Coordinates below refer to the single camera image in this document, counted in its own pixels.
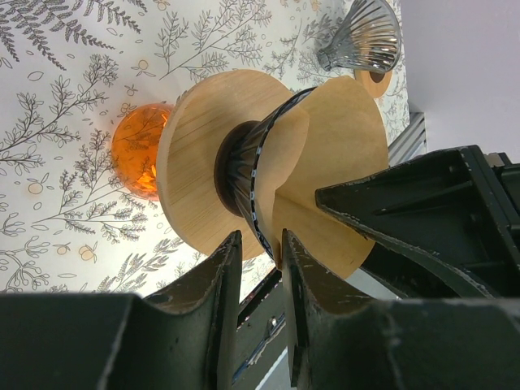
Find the orange glass carafe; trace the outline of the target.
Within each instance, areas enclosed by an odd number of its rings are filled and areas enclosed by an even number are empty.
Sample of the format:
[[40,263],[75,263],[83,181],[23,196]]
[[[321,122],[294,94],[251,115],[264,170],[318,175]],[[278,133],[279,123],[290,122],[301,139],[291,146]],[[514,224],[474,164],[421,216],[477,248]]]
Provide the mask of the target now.
[[110,148],[115,174],[130,193],[156,202],[158,144],[174,106],[160,102],[124,108]]

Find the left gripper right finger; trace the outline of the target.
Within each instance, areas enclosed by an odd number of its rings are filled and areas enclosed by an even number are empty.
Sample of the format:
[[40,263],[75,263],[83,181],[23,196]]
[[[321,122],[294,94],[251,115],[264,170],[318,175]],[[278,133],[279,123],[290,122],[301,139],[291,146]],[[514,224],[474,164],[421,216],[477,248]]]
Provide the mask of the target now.
[[282,232],[282,280],[292,386],[347,384],[349,318],[374,301]]

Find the blue glass dripper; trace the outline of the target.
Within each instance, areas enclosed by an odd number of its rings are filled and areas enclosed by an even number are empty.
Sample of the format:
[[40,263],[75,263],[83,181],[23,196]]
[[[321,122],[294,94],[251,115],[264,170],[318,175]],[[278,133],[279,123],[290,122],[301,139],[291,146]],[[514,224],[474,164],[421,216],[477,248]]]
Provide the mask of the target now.
[[258,164],[276,122],[314,91],[304,89],[274,109],[265,119],[237,125],[224,138],[214,167],[214,183],[221,202],[233,214],[243,217],[262,249],[275,260],[280,255],[278,241],[267,237],[261,226],[258,199]]

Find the wooden ring dripper stand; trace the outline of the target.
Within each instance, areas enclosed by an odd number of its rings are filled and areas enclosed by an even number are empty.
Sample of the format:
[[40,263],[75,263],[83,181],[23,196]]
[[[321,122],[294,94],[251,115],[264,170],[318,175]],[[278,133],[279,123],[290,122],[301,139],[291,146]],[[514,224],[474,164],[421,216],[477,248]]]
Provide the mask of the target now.
[[242,69],[198,82],[175,105],[158,146],[158,195],[173,230],[197,251],[209,255],[241,231],[245,258],[266,253],[245,219],[221,202],[215,160],[233,128],[265,119],[293,95],[275,77]]

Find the brown paper coffee filter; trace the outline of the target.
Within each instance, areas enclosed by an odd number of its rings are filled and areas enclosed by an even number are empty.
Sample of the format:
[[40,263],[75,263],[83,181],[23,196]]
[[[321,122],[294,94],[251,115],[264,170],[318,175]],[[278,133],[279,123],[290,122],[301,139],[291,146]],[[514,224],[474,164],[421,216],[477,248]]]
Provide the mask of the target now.
[[258,228],[276,265],[282,265],[282,232],[288,229],[333,274],[351,276],[374,242],[320,210],[315,192],[387,167],[379,108],[355,79],[336,77],[298,97],[275,118],[255,179]]

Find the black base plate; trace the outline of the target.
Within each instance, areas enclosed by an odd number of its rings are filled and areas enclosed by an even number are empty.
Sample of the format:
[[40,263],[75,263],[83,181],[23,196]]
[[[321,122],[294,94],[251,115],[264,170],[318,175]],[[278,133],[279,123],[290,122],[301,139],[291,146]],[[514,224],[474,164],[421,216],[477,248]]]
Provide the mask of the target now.
[[233,389],[289,389],[281,272],[270,271],[240,305],[232,359]]

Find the aluminium frame rail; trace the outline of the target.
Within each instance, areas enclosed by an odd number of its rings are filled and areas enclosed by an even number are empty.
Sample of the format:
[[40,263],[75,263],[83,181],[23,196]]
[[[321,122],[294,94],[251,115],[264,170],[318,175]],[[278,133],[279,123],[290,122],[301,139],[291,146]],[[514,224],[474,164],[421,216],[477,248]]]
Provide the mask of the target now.
[[409,113],[409,125],[388,147],[389,166],[393,167],[427,152],[427,128],[422,111]]

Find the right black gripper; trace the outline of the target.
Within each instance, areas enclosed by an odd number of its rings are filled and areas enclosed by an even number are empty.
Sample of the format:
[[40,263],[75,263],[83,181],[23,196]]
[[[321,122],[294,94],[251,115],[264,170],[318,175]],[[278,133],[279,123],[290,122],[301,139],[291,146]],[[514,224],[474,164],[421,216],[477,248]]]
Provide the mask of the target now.
[[504,153],[433,151],[315,201],[374,241],[362,269],[399,297],[519,295],[519,166]]

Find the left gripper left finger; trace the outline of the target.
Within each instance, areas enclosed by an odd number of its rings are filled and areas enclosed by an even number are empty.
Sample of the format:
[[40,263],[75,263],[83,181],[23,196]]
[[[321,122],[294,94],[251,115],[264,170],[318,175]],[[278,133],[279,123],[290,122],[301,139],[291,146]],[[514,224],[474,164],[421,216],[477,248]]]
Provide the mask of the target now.
[[192,270],[145,298],[162,317],[150,342],[149,389],[229,389],[242,271],[242,235],[230,233]]

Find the grey glass dripper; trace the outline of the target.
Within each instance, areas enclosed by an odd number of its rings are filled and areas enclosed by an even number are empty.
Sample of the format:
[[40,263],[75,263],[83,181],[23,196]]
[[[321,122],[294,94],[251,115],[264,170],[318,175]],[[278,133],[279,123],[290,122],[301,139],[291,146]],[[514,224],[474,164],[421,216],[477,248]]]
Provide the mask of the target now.
[[397,65],[401,45],[401,27],[388,2],[355,1],[317,60],[327,72],[341,67],[384,74]]

